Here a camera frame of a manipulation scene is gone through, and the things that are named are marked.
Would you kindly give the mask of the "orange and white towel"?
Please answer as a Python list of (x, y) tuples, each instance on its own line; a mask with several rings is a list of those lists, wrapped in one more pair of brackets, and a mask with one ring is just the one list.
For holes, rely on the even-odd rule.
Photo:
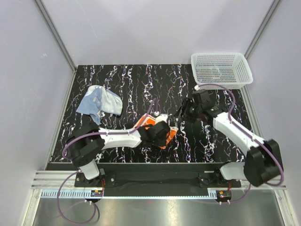
[[(155, 117), (149, 115), (149, 114), (144, 114), (141, 119), (134, 125), (134, 128), (137, 128), (139, 125), (140, 127), (138, 128), (139, 133), (141, 134), (141, 127), (147, 124), (152, 124), (155, 125)], [(176, 133), (178, 131), (177, 127), (170, 127), (170, 133), (169, 136), (166, 140), (166, 146), (161, 148), (161, 149), (166, 149), (168, 144), (172, 141), (172, 139), (175, 137)]]

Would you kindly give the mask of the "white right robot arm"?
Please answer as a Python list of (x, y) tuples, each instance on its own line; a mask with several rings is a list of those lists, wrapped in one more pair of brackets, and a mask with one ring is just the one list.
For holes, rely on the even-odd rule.
[(183, 121), (194, 123), (201, 120), (228, 137), (244, 154), (244, 162), (228, 162), (214, 174), (214, 182), (225, 186), (230, 180), (247, 180), (259, 187), (280, 176), (284, 180), (284, 170), (279, 144), (265, 140), (238, 123), (230, 111), (215, 105), (204, 89), (190, 94), (174, 115)]

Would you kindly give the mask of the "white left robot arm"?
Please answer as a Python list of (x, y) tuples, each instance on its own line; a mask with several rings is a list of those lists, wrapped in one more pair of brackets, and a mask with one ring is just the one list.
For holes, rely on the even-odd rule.
[(124, 130), (103, 129), (89, 124), (69, 139), (63, 154), (83, 173), (89, 185), (97, 186), (102, 175), (95, 159), (102, 150), (152, 145), (164, 147), (169, 135), (170, 127), (165, 121)]

